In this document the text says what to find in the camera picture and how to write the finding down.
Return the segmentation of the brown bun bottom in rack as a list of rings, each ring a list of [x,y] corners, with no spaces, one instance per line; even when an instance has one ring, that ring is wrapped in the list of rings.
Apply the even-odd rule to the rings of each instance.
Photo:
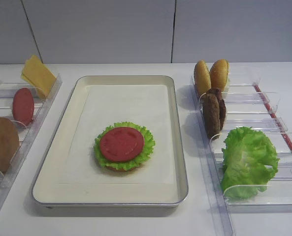
[[[13,122],[0,117],[0,171],[5,174],[19,147],[18,132]]]

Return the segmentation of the golden bun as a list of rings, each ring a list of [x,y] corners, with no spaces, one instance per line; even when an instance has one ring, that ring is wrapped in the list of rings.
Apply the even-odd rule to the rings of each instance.
[[[204,60],[200,60],[196,63],[194,68],[194,80],[199,95],[211,89],[209,69]]]
[[[229,72],[229,62],[226,59],[217,60],[210,69],[210,80],[212,88],[225,90]]]

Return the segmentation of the green lettuce leaf on bun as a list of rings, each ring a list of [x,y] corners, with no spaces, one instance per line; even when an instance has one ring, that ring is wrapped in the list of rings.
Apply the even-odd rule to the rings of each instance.
[[[104,134],[106,134],[108,131],[115,127],[131,127],[136,130],[138,130],[143,138],[144,138],[144,147],[142,152],[133,160],[127,161],[127,162],[111,162],[107,160],[101,153],[99,142]],[[97,138],[95,138],[95,145],[94,145],[94,157],[96,161],[100,164],[101,167],[110,166],[114,167],[116,169],[124,168],[125,170],[128,170],[133,167],[139,167],[144,162],[146,162],[148,159],[150,159],[150,155],[153,153],[154,146],[155,146],[155,140],[153,137],[153,134],[145,127],[140,126],[138,124],[132,123],[132,122],[116,122],[113,125],[110,125],[106,127],[106,129],[98,135]]]

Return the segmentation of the large green lettuce leaf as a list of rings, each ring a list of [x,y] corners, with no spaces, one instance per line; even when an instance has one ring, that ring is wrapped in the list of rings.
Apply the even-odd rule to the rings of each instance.
[[[277,152],[271,140],[261,131],[249,127],[231,130],[224,140],[224,195],[235,200],[249,199],[267,190],[267,183],[278,172]]]

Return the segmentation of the rear yellow cheese slice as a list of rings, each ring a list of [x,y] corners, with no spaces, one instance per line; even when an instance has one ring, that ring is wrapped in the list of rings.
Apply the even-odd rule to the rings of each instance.
[[[36,55],[32,55],[30,59],[26,60],[21,72],[21,78],[24,81],[39,88],[43,85],[43,80],[47,75],[48,69]]]

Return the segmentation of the brown meat patty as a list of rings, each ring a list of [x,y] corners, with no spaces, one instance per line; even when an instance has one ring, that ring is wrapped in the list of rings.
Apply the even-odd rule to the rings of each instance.
[[[207,137],[211,139],[220,132],[220,108],[218,100],[213,94],[205,95],[203,117]]]
[[[226,106],[225,106],[225,102],[223,100],[222,92],[219,88],[211,88],[207,91],[207,94],[213,94],[217,98],[217,101],[219,104],[219,111],[220,111],[220,115],[219,115],[220,130],[222,130],[223,126],[224,126],[224,121],[226,118]]]

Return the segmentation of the left golden bun top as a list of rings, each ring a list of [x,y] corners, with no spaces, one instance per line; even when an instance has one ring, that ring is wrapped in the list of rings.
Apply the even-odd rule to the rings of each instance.
[[[211,89],[209,69],[204,60],[200,60],[196,63],[194,68],[194,80],[199,95]]]

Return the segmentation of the red tomato slice on lettuce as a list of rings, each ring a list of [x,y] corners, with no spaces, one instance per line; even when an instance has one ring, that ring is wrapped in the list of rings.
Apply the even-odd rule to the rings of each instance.
[[[102,155],[111,162],[127,162],[143,150],[142,134],[131,127],[115,127],[103,135],[99,142]]]

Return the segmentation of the bottom bun under lettuce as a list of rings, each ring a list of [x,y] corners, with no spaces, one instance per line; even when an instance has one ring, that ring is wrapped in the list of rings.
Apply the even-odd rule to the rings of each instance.
[[[109,169],[109,170],[115,171],[115,172],[130,172],[130,171],[133,171],[133,170],[137,169],[138,167],[133,167],[133,168],[130,168],[128,170],[125,170],[124,168],[116,169],[116,168],[110,167],[110,166],[106,166],[106,168]]]

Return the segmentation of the clear acrylic rack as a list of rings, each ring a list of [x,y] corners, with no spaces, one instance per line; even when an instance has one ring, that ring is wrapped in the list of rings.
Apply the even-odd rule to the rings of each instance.
[[[19,137],[19,148],[10,161],[10,167],[4,174],[0,171],[0,210],[16,179],[22,164],[24,163],[35,138],[56,98],[62,85],[60,74],[52,85],[47,98],[40,98],[37,94],[38,88],[27,83],[3,83],[0,81],[0,117],[11,120],[17,129]],[[12,116],[12,102],[15,93],[19,89],[27,88],[32,93],[34,100],[34,114],[32,122],[25,126],[15,121]]]
[[[203,97],[191,81],[191,92],[201,139],[198,143],[202,172],[210,202],[210,211],[219,236],[292,236],[292,153],[280,134],[279,128],[266,110],[253,87],[260,78],[248,68],[241,67],[229,74],[229,85],[222,93],[226,105],[223,129],[211,139],[207,137],[203,117]],[[290,132],[277,114],[280,96],[262,91],[273,108],[277,120],[292,141]],[[224,195],[223,179],[224,140],[228,133],[239,127],[263,132],[276,148],[278,172],[266,185],[267,190],[244,200]]]

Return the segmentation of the front yellow cheese slice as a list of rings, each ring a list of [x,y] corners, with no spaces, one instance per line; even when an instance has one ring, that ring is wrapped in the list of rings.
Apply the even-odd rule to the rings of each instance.
[[[52,72],[40,61],[27,60],[21,78],[36,88],[41,99],[47,98],[56,81]]]

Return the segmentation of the left clear acrylic rack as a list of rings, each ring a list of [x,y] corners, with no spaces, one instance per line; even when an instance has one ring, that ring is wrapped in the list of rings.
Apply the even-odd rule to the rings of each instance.
[[[19,148],[10,161],[10,167],[4,174],[0,171],[0,210],[16,179],[22,164],[24,163],[35,138],[56,98],[62,85],[60,74],[52,85],[47,98],[40,98],[37,94],[38,88],[27,83],[3,83],[0,81],[0,117],[11,120],[17,129],[19,137]],[[27,88],[32,93],[34,100],[34,114],[32,122],[25,126],[15,121],[12,116],[12,102],[15,93],[19,89]]]

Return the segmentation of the cream metal baking tray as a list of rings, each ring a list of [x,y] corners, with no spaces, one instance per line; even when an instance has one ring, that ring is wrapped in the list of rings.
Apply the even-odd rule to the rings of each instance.
[[[95,138],[116,122],[145,126],[150,159],[130,172],[101,167]],[[48,207],[174,207],[188,194],[174,81],[168,76],[84,76],[69,98],[32,186]]]

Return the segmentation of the yellow cheese slice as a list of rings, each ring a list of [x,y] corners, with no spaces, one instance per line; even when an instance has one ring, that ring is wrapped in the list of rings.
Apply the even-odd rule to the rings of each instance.
[[[47,98],[56,81],[52,72],[40,61],[27,60],[21,78],[36,88],[41,99]]]
[[[21,72],[21,78],[24,81],[39,88],[43,85],[43,80],[47,75],[48,69],[36,55],[32,55],[30,59],[26,60]]]

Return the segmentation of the red tomato slice in rack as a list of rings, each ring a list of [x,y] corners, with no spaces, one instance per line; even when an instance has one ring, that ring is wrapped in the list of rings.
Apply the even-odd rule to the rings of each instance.
[[[17,90],[12,103],[13,118],[28,126],[32,122],[34,114],[34,100],[32,93],[28,88]]]

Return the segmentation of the right clear acrylic rack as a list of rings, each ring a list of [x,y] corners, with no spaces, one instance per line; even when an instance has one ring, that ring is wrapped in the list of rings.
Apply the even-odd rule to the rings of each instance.
[[[202,172],[210,202],[210,211],[219,236],[292,236],[292,153],[280,134],[279,128],[266,110],[253,87],[260,78],[248,68],[241,67],[229,74],[229,85],[222,93],[226,105],[223,129],[211,139],[207,137],[203,117],[203,97],[191,81],[191,92],[201,139],[198,143]],[[280,96],[262,91],[273,108],[277,120],[292,141],[290,132],[277,114]],[[223,179],[224,140],[228,133],[239,127],[263,132],[276,148],[278,172],[266,185],[267,190],[244,200],[224,195]]]

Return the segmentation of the right golden bun top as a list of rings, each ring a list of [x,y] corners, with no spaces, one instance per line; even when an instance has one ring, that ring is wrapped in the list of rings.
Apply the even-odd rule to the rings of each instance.
[[[225,90],[229,72],[229,62],[226,59],[217,60],[210,69],[210,80],[212,88]]]

